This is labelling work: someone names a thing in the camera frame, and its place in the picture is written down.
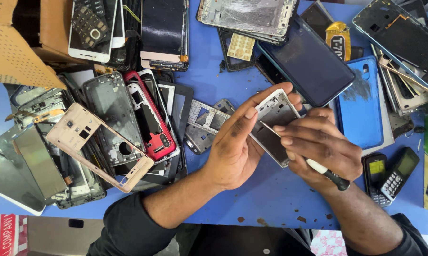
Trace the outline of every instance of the black sleeve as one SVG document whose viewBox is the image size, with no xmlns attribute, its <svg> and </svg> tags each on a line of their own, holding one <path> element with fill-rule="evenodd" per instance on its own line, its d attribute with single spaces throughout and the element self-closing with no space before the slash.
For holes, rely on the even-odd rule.
<svg viewBox="0 0 428 256">
<path fill-rule="evenodd" d="M 170 243 L 177 228 L 166 229 L 155 223 L 143 208 L 142 199 L 141 193 L 135 193 L 108 207 L 103 216 L 105 227 L 89 247 L 88 256 L 151 256 Z"/>
<path fill-rule="evenodd" d="M 402 214 L 398 213 L 391 216 L 397 224 L 402 228 L 404 237 L 400 245 L 394 250 L 380 254 L 381 256 L 427 256 L 428 245 L 421 236 L 421 233 L 411 224 L 410 220 Z M 345 245 L 348 256 L 365 256 Z"/>
</svg>

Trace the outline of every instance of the screwdriver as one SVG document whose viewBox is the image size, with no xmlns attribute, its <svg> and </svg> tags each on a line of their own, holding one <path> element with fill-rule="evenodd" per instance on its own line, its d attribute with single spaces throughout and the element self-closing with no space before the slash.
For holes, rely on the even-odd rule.
<svg viewBox="0 0 428 256">
<path fill-rule="evenodd" d="M 275 133 L 278 137 L 281 138 L 281 136 L 275 132 L 269 125 L 267 125 L 265 122 L 259 120 L 260 123 L 262 125 L 264 125 L 266 128 L 268 128 L 269 130 L 271 130 L 273 133 Z M 336 184 L 337 188 L 340 191 L 345 191 L 347 188 L 350 187 L 350 181 L 346 180 L 340 176 L 338 176 L 337 174 L 333 173 L 331 170 L 329 170 L 328 168 L 320 165 L 318 162 L 313 161 L 312 159 L 306 158 L 304 157 L 305 161 L 307 162 L 307 164 L 312 167 L 315 171 L 323 174 L 326 178 L 328 178 L 330 181 L 332 181 L 334 184 Z"/>
</svg>

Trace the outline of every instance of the yellow packaging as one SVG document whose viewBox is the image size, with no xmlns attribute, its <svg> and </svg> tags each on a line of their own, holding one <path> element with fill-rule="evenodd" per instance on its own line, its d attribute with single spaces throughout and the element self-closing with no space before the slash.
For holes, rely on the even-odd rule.
<svg viewBox="0 0 428 256">
<path fill-rule="evenodd" d="M 350 28 L 345 23 L 336 21 L 326 29 L 326 43 L 342 60 L 350 60 Z"/>
</svg>

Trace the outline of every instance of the black screwdriver grip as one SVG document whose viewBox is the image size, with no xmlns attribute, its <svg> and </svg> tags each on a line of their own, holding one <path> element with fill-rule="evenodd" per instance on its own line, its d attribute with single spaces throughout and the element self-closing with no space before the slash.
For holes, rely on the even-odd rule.
<svg viewBox="0 0 428 256">
<path fill-rule="evenodd" d="M 330 179 L 334 184 L 337 185 L 337 188 L 340 191 L 345 191 L 347 188 L 350 187 L 350 181 L 346 180 L 337 174 L 333 173 L 331 170 L 327 170 L 325 173 L 323 173 L 324 176 L 326 176 L 328 179 Z"/>
</svg>

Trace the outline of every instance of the fingernail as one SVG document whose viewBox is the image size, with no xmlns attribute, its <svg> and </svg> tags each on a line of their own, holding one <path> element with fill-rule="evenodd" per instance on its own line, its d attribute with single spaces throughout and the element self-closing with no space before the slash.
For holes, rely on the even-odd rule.
<svg viewBox="0 0 428 256">
<path fill-rule="evenodd" d="M 252 119 L 252 117 L 255 115 L 255 113 L 257 112 L 257 110 L 255 108 L 250 107 L 246 112 L 245 112 L 245 118 L 247 119 Z"/>
<path fill-rule="evenodd" d="M 283 137 L 282 138 L 282 145 L 286 145 L 289 146 L 293 143 L 293 140 L 290 139 L 289 137 Z"/>
<path fill-rule="evenodd" d="M 287 151 L 287 155 L 291 161 L 294 161 L 296 159 L 296 155 L 291 151 Z"/>
<path fill-rule="evenodd" d="M 272 127 L 272 129 L 274 129 L 274 131 L 276 131 L 276 132 L 281 132 L 281 131 L 285 130 L 285 127 L 284 126 L 280 126 L 280 125 L 274 125 Z"/>
</svg>

